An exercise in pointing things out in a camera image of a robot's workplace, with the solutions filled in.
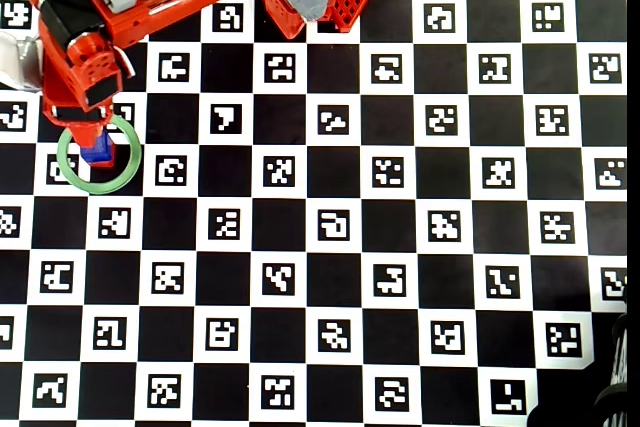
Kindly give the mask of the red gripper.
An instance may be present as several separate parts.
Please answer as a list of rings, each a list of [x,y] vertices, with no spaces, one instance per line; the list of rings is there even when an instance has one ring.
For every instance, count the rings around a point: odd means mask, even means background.
[[[113,97],[135,75],[128,56],[99,31],[85,32],[67,46],[47,29],[40,34],[44,139],[58,140],[64,131],[54,123],[101,123],[106,131],[115,115]]]

